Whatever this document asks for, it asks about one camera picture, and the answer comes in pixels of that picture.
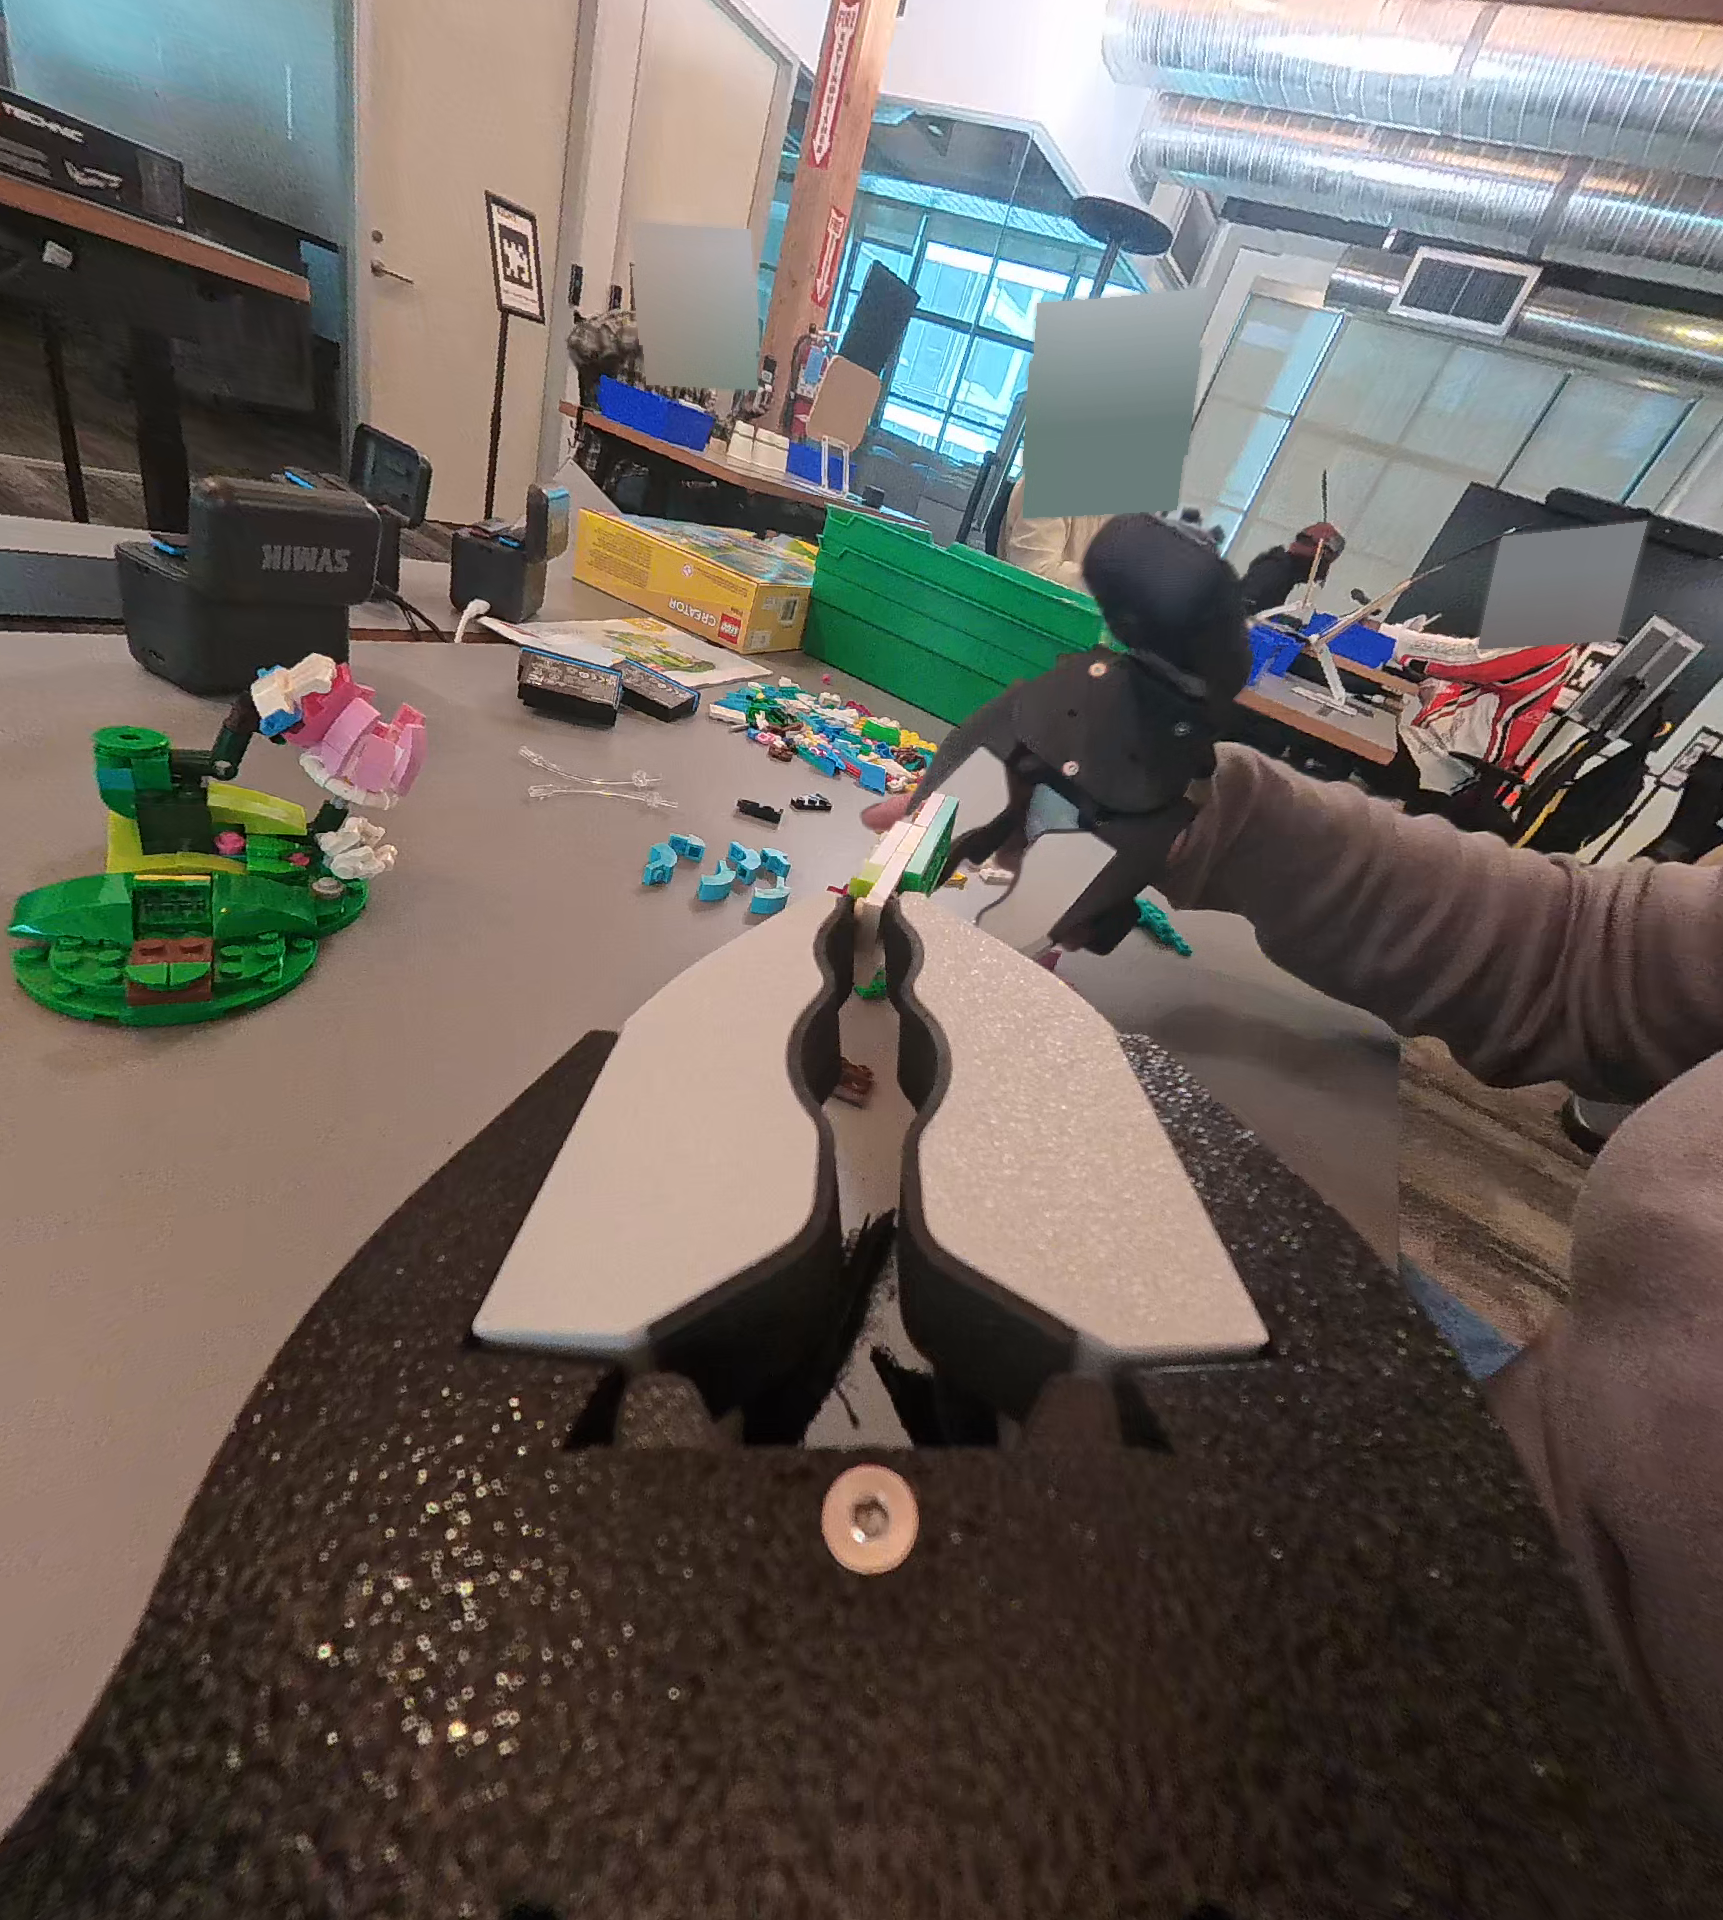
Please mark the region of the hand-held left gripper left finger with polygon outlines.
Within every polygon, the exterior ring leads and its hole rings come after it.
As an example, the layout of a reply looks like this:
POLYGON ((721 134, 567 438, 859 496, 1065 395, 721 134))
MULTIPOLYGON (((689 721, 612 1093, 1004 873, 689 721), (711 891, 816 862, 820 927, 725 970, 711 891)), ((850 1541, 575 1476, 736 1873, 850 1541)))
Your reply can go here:
POLYGON ((490 1349, 691 1379, 798 1440, 854 1317, 827 1102, 854 911, 752 925, 619 1031, 473 1319, 490 1349))

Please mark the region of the person's right forearm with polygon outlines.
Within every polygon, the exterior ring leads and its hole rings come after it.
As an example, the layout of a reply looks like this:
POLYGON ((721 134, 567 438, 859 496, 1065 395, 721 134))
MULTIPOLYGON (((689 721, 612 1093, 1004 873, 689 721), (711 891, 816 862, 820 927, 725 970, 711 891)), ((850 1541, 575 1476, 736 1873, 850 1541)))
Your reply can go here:
POLYGON ((1491 1086, 1723 1109, 1723 861, 1591 868, 1222 748, 1169 853, 1170 904, 1491 1086))

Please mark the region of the cluster of teal curved bricks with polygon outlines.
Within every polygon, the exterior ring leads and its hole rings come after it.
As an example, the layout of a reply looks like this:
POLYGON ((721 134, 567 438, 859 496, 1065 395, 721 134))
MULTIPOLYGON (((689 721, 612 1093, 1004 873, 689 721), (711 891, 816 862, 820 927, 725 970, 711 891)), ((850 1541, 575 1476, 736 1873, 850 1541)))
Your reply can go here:
POLYGON ((750 918, 766 920, 795 896, 791 857, 771 844, 728 841, 711 846, 691 834, 671 834, 650 844, 641 868, 644 889, 689 882, 702 905, 736 902, 750 918))

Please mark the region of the white and lime lego assembly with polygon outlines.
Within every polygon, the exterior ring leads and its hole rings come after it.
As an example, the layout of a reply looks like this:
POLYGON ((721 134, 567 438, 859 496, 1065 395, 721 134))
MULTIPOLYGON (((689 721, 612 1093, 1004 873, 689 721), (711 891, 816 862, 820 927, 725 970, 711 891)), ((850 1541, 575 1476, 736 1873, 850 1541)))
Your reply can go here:
POLYGON ((859 920, 879 914, 911 877, 923 877, 929 864, 923 850, 931 837, 932 827, 922 818, 902 818, 893 827, 882 830, 873 848, 850 878, 850 900, 859 920))

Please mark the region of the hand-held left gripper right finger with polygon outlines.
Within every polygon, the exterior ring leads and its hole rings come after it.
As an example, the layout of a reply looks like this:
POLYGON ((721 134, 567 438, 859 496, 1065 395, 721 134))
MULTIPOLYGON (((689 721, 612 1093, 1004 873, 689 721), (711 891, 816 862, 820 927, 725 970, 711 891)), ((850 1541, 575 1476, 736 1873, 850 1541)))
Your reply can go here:
POLYGON ((931 896, 893 905, 904 1329, 1022 1422, 1052 1379, 1246 1365, 1271 1333, 1111 1020, 931 896))

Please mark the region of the stack of green plastic trays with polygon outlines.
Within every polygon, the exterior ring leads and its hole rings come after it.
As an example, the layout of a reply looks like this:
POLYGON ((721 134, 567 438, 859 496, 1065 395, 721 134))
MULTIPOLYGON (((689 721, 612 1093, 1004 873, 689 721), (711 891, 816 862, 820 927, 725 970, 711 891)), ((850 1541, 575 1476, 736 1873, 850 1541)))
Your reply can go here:
POLYGON ((941 721, 1106 646, 1086 590, 884 515, 825 515, 804 651, 941 721))

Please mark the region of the black battery charger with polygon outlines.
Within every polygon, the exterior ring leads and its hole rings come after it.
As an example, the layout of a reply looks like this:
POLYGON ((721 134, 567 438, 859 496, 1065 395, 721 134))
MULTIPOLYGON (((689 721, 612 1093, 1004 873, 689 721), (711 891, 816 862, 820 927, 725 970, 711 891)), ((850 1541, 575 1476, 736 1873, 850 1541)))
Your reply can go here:
POLYGON ((363 501, 378 512, 394 515, 406 530, 426 522, 433 465, 406 440, 385 433, 367 420, 358 422, 346 479, 363 501))
POLYGON ((548 569, 569 546, 575 501, 564 488, 533 485, 519 522, 487 521, 458 528, 448 547, 448 598, 458 612, 521 624, 533 619, 548 569))

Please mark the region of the red and white cloth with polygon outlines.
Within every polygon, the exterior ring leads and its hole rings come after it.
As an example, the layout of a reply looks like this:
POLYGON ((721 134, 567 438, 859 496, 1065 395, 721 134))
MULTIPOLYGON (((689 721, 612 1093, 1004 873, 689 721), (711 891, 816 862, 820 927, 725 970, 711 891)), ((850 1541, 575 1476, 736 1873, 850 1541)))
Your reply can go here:
POLYGON ((1616 640, 1500 653, 1464 646, 1455 657, 1408 655, 1407 664, 1424 669, 1424 682, 1403 730, 1478 760, 1521 759, 1575 676, 1607 666, 1618 649, 1616 640))

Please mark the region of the narrow silver ventilation duct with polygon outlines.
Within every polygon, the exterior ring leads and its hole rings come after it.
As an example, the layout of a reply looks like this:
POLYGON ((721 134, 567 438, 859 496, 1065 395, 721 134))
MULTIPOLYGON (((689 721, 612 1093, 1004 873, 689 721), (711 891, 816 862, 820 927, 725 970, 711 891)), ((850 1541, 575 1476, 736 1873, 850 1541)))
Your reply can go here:
MULTIPOLYGON (((1401 277, 1412 258, 1401 252, 1349 249, 1331 267, 1326 304, 1349 315, 1389 318, 1401 277)), ((1428 324, 1484 345, 1514 345, 1575 365, 1614 367, 1637 376, 1696 390, 1723 392, 1723 318, 1682 315, 1653 304, 1609 301, 1600 295, 1546 286, 1530 297, 1514 333, 1485 340, 1428 324)))

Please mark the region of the lego instruction booklet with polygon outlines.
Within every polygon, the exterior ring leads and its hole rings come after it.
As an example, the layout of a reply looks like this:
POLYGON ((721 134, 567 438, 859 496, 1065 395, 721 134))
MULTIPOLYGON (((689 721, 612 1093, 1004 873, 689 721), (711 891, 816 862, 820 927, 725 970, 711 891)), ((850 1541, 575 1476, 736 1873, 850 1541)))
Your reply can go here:
POLYGON ((659 619, 567 619, 567 623, 514 624, 482 614, 471 635, 558 655, 596 666, 634 660, 691 689, 766 682, 773 669, 755 657, 711 646, 659 619))

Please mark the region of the white vent grille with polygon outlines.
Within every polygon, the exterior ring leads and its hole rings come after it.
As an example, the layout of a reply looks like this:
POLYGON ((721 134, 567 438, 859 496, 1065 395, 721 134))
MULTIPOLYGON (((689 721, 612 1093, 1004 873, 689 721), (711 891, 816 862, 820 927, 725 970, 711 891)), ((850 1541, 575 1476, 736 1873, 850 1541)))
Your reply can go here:
POLYGON ((1539 288, 1537 263, 1476 256, 1476 252, 1416 249, 1401 277, 1387 315, 1405 324, 1453 327, 1485 340, 1509 338, 1539 288))

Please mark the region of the wooden background table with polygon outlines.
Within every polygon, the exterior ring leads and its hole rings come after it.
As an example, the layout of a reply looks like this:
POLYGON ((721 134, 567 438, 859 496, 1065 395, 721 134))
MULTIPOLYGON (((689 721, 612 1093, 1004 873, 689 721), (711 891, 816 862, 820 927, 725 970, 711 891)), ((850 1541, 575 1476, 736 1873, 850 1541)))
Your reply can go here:
POLYGON ((689 449, 657 440, 652 433, 644 433, 623 422, 612 422, 609 417, 578 406, 573 401, 560 401, 557 404, 557 413, 573 433, 575 449, 582 449, 585 442, 594 447, 592 456, 596 465, 591 467, 591 474, 600 476, 601 472, 607 472, 609 467, 612 467, 612 449, 625 447, 630 451, 626 456, 632 462, 644 462, 646 467, 650 467, 650 472, 655 474, 655 481, 650 485, 650 497, 655 497, 657 501, 668 497, 669 485, 675 485, 675 474, 698 476, 712 483, 741 490, 743 496, 793 503, 804 512, 850 508, 850 512, 884 517, 884 521, 898 526, 923 526, 932 540, 959 540, 956 528, 961 515, 945 515, 943 506, 936 506, 932 512, 904 512, 889 503, 868 504, 857 496, 843 496, 809 483, 793 472, 773 470, 746 462, 730 462, 727 454, 716 451, 689 449))

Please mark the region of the wide silver ventilation duct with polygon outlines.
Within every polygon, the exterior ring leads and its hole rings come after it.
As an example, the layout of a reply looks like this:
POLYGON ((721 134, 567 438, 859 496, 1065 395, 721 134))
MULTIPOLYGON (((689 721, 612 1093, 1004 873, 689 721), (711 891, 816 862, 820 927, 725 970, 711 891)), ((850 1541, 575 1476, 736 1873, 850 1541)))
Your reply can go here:
POLYGON ((1249 104, 1156 97, 1135 165, 1217 199, 1723 290, 1723 179, 1249 104))
POLYGON ((1723 179, 1723 23, 1535 3, 1108 3, 1120 84, 1723 179))

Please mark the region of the tag sign stand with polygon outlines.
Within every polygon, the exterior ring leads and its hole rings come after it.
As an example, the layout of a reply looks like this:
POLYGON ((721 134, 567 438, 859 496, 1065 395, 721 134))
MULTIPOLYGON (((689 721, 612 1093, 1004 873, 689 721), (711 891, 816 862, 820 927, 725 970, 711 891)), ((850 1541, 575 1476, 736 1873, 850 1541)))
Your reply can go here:
POLYGON ((496 193, 485 193, 485 209, 498 315, 482 488, 482 517, 490 521, 496 512, 499 447, 507 417, 512 326, 516 320, 546 324, 546 304, 537 213, 496 193))

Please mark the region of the yellow lego box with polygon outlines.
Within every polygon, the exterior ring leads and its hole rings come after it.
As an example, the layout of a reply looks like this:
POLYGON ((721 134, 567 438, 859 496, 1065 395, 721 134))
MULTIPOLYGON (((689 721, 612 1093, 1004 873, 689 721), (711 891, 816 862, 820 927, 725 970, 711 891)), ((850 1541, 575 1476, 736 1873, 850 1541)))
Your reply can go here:
POLYGON ((580 508, 571 558, 589 589, 725 651, 766 657, 804 646, 818 558, 811 542, 580 508))

